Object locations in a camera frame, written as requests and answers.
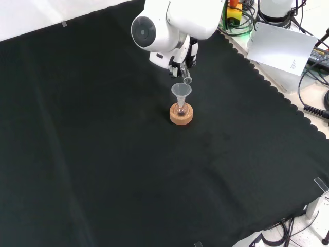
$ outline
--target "white paper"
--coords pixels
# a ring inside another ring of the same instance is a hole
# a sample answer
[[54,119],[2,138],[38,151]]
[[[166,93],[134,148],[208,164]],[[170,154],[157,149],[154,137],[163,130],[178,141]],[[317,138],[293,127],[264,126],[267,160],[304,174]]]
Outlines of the white paper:
[[300,76],[317,38],[261,22],[255,29],[247,58]]

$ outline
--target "yellow device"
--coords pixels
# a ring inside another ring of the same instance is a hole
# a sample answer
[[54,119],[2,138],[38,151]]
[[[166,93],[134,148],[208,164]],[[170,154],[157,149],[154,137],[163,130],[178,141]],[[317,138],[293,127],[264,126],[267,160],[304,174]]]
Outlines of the yellow device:
[[242,16],[242,4],[238,4],[236,8],[240,9],[231,9],[230,6],[227,8],[227,23],[230,25],[231,23],[233,25],[239,25],[241,21]]

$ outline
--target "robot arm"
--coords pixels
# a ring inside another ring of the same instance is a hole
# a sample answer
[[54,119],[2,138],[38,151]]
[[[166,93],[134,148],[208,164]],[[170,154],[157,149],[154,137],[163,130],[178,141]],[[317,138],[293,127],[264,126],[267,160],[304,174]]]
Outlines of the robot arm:
[[196,63],[197,39],[205,40],[216,31],[224,2],[146,0],[132,23],[132,37],[140,48],[151,52],[151,62],[191,82],[187,67]]

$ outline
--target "plastic funnel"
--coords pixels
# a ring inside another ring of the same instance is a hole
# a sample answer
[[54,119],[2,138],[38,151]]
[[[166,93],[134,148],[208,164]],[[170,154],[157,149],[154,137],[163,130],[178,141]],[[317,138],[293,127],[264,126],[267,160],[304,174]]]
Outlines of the plastic funnel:
[[171,87],[172,93],[177,97],[177,103],[180,108],[185,104],[185,98],[192,92],[190,85],[177,83]]

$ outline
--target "black tablecloth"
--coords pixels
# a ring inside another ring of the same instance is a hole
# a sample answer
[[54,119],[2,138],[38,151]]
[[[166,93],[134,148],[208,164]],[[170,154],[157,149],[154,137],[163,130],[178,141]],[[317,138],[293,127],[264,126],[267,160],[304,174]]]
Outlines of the black tablecloth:
[[0,246],[232,247],[329,183],[325,136],[218,33],[171,124],[180,79],[134,44],[142,8],[0,43]]

